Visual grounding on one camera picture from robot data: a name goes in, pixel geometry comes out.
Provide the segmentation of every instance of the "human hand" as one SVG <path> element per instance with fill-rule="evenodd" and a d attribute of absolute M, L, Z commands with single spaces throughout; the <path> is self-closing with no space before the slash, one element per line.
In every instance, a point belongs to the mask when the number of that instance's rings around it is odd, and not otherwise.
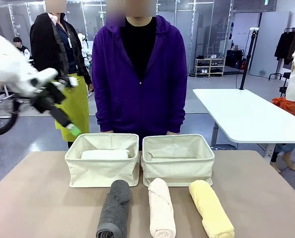
<path fill-rule="evenodd" d="M 166 135 L 179 135 L 179 133 L 173 133 L 173 132 L 167 131 Z"/>

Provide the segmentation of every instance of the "dark blue shirt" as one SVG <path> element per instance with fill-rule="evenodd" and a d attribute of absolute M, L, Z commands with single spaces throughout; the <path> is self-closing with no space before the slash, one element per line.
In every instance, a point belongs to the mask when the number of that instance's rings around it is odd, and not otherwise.
<path fill-rule="evenodd" d="M 64 48 L 66 50 L 68 63 L 69 63 L 69 73 L 70 74 L 77 73 L 76 62 L 74 60 L 73 50 L 69 45 L 68 35 L 58 23 L 56 24 L 56 28 L 57 28 L 58 34 L 63 42 Z"/>

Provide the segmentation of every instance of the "orange cloth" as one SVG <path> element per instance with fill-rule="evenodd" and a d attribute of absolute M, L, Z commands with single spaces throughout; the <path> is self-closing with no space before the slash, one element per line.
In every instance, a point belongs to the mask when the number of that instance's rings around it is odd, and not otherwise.
<path fill-rule="evenodd" d="M 288 101 L 286 98 L 274 98 L 272 103 L 295 116 L 295 102 Z"/>

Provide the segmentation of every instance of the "storage bin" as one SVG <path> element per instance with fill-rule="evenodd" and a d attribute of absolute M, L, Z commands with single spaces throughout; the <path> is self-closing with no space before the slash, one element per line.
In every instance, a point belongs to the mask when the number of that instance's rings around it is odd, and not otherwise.
<path fill-rule="evenodd" d="M 139 178 L 138 135 L 83 134 L 65 155 L 70 171 L 70 187 L 110 187 L 118 179 L 136 186 Z M 129 150 L 127 160 L 81 159 L 86 150 Z"/>
<path fill-rule="evenodd" d="M 155 178 L 168 186 L 189 186 L 198 179 L 212 185 L 214 154 L 202 135 L 149 136 L 143 139 L 143 182 Z"/>

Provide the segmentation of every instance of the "white tabletop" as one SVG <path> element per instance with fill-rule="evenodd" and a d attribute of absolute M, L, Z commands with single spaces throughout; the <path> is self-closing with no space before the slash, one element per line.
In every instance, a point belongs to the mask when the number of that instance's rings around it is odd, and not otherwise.
<path fill-rule="evenodd" d="M 295 143 L 295 116 L 256 94 L 238 89 L 193 92 L 231 141 Z"/>

